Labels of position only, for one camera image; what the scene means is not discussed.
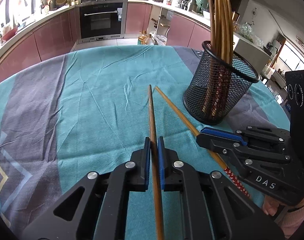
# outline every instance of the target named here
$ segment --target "black mesh cup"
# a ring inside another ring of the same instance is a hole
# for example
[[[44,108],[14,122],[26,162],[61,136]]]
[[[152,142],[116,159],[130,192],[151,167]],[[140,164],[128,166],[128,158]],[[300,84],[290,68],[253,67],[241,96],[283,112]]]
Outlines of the black mesh cup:
[[[184,92],[183,103],[191,116],[203,124],[220,123],[252,83],[256,70],[234,52],[232,65],[215,56],[210,41],[202,43],[204,53],[193,79]]]

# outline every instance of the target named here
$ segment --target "oven handle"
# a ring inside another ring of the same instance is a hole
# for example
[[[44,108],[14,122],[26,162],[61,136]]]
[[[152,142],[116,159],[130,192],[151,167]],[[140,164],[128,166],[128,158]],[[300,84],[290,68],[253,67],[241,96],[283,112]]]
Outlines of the oven handle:
[[[95,15],[95,14],[103,14],[103,13],[117,13],[117,11],[113,11],[113,12],[100,12],[100,13],[85,13],[84,16],[89,16],[89,15]]]

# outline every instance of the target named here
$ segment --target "teal tablecloth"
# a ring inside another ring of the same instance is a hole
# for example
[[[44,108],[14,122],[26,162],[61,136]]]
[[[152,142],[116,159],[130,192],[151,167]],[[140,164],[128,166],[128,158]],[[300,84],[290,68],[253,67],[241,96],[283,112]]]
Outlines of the teal tablecloth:
[[[0,214],[20,235],[34,218],[89,171],[106,173],[143,147],[149,84],[158,86],[198,130],[182,95],[199,61],[192,49],[101,47],[59,56],[0,83]],[[196,170],[222,171],[157,92],[157,136]],[[254,84],[216,128],[246,125],[289,129],[273,95]],[[130,193],[126,239],[155,239],[152,181]],[[257,205],[263,195],[246,186]],[[178,192],[163,193],[166,239],[180,239]]]

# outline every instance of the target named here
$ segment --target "pink cabinet door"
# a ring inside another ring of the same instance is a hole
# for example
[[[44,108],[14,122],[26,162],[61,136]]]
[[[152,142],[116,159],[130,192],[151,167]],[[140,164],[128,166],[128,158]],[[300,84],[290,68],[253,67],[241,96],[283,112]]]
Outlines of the pink cabinet door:
[[[34,32],[42,61],[69,53],[73,47],[69,12],[61,13]]]
[[[194,25],[189,48],[203,50],[202,42],[211,40],[211,32],[198,24]]]
[[[73,44],[76,42],[76,19],[75,19],[75,10],[79,8],[74,8],[69,11],[69,20],[70,20],[70,30],[71,30],[71,38]]]
[[[133,34],[143,31],[147,5],[145,3],[129,2],[126,11],[125,33]]]
[[[167,35],[167,45],[187,47],[195,23],[177,14],[173,14],[170,30]]]
[[[41,62],[37,45],[31,33],[0,64],[0,82],[13,74]]]

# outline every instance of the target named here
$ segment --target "cooking oil bottle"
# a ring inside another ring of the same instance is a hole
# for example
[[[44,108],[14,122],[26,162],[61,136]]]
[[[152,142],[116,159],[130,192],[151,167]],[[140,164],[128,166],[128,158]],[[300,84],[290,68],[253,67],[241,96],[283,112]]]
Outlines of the cooking oil bottle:
[[[152,39],[152,35],[148,34],[148,36],[144,39],[144,45],[154,45],[154,40]]]
[[[142,31],[140,33],[142,34],[138,37],[138,45],[143,45],[143,41],[147,37],[147,31]]]

